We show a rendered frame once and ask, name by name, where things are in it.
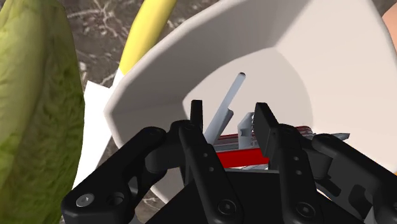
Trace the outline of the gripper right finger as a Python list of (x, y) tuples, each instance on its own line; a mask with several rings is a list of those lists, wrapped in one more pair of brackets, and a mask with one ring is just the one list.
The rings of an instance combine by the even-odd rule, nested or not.
[(294, 126), (256, 103), (254, 134), (269, 168), (279, 171), (284, 224), (397, 224), (397, 175), (331, 134), (306, 148)]

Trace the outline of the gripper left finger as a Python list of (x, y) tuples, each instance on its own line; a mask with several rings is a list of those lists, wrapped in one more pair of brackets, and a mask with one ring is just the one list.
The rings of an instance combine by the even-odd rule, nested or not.
[(192, 176), (208, 224), (242, 224), (243, 208), (219, 158), (194, 119), (173, 122), (168, 132), (145, 127), (62, 200), (65, 224), (130, 224), (146, 192), (167, 172), (150, 167), (150, 153), (175, 150)]

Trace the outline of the red and grey multi-tool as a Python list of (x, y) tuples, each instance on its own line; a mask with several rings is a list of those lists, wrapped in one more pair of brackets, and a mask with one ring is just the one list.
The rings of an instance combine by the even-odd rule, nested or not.
[(253, 131), (253, 112), (248, 112), (243, 117), (237, 125), (236, 134), (223, 134), (224, 129), (233, 117), (233, 111), (229, 108), (229, 105), (245, 78), (246, 75), (244, 73), (237, 75), (204, 132), (204, 136), (213, 145), (224, 168), (242, 170), (266, 169), (268, 167), (268, 159), (263, 157)]

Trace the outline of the white bowl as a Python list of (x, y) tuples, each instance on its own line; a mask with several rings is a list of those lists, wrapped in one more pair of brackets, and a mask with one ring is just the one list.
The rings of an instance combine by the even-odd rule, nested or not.
[(209, 125), (239, 73), (225, 134), (266, 102), (279, 122), (347, 133), (397, 172), (397, 53), (372, 0), (219, 0), (121, 79), (104, 108), (115, 144), (145, 127), (168, 130), (194, 99)]

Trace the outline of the white paper sheet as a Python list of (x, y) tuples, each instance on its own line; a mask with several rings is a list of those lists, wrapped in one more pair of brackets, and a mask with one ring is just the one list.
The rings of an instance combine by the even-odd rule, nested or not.
[(110, 129), (104, 117), (104, 107), (123, 73), (118, 69), (111, 75), (112, 85), (108, 88), (88, 81), (85, 92), (85, 116), (81, 157), (73, 186), (80, 184), (99, 164), (111, 138)]

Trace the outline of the yellow banana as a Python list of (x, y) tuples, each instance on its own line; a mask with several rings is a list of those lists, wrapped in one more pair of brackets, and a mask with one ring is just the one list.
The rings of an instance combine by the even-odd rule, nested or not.
[(126, 75), (156, 44), (177, 0), (144, 0), (129, 30), (118, 66)]

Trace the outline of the peach round object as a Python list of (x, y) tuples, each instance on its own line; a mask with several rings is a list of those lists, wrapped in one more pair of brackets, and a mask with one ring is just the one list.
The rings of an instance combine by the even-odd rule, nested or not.
[(382, 19), (389, 31), (394, 48), (397, 52), (397, 3), (393, 4), (392, 7), (383, 14)]

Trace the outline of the green lettuce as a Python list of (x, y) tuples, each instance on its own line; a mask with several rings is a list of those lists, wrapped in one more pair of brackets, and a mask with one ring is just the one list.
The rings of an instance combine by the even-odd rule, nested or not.
[(59, 224), (83, 142), (85, 101), (59, 0), (0, 10), (0, 224)]

